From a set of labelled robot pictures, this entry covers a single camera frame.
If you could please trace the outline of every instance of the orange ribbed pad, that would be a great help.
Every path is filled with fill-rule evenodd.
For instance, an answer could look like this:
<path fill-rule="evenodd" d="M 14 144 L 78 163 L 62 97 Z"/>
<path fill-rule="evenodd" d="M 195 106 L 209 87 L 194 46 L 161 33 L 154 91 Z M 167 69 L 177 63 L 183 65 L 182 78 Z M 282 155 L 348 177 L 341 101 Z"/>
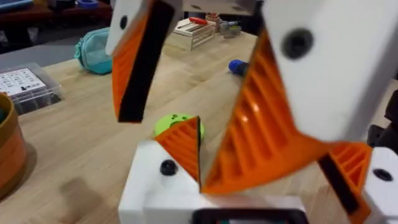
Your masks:
<path fill-rule="evenodd" d="M 197 181 L 200 129 L 198 117 L 181 121 L 155 140 Z"/>
<path fill-rule="evenodd" d="M 349 215 L 352 224 L 363 223 L 371 212 L 361 195 L 371 154 L 372 149 L 362 142 L 342 143 L 329 153 L 359 204 L 357 211 Z"/>
<path fill-rule="evenodd" d="M 296 130 L 271 45 L 263 32 L 201 191 L 227 194 L 266 184 L 319 159 L 334 145 Z"/>
<path fill-rule="evenodd" d="M 112 66 L 112 88 L 113 88 L 113 105 L 116 117 L 119 117 L 120 104 L 127 84 L 129 83 L 131 70 L 134 66 L 137 51 L 140 46 L 142 36 L 144 35 L 148 14 L 144 15 L 140 22 L 137 23 L 136 29 L 124 43 L 122 49 L 113 57 Z"/>

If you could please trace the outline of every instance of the wooden bowl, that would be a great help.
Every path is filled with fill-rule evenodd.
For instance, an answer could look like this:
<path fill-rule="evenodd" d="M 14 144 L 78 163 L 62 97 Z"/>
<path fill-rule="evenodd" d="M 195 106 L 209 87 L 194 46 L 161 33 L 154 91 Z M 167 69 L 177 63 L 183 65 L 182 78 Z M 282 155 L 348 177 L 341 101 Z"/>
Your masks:
<path fill-rule="evenodd" d="M 6 119 L 0 121 L 1 199 L 22 179 L 26 165 L 26 149 L 14 103 L 3 93 L 0 93 L 0 108 L 6 112 Z"/>

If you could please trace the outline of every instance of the green toy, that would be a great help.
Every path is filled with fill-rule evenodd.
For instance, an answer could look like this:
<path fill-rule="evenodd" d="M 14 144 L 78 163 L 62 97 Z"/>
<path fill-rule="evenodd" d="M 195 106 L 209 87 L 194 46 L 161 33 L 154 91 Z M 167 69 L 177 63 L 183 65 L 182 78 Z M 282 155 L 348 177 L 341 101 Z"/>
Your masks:
<path fill-rule="evenodd" d="M 160 135 L 162 132 L 166 131 L 169 127 L 174 124 L 185 121 L 187 119 L 193 118 L 193 116 L 183 113 L 175 113 L 169 114 L 158 120 L 155 124 L 155 136 Z M 203 139 L 205 137 L 205 127 L 203 123 L 200 122 L 200 138 Z"/>

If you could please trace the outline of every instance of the teal bag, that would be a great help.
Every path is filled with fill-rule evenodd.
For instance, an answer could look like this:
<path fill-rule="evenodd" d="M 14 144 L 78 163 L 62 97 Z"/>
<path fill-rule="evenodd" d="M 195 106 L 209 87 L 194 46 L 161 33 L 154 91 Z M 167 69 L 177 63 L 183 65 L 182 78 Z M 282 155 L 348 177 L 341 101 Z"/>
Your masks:
<path fill-rule="evenodd" d="M 76 44 L 75 58 L 80 65 L 93 73 L 105 75 L 112 72 L 112 58 L 105 54 L 109 27 L 88 32 Z"/>

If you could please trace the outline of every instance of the wooden table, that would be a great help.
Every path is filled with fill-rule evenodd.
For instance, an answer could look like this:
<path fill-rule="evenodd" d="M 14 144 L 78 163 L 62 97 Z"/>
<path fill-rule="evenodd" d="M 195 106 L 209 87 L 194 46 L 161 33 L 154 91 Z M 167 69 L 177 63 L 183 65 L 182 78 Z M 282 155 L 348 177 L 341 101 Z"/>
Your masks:
<path fill-rule="evenodd" d="M 145 119 L 135 125 L 116 122 L 110 75 L 90 75 L 76 60 L 46 67 L 65 100 L 20 117 L 31 174 L 0 203 L 0 223 L 119 223 L 117 206 L 137 143 L 151 138 L 163 115 L 188 113 L 201 116 L 206 146 L 217 145 L 241 85 L 228 63 L 248 60 L 255 40 L 249 34 L 216 38 L 192 52 L 166 45 Z M 347 222 L 316 164 L 258 190 L 301 196 L 312 223 Z"/>

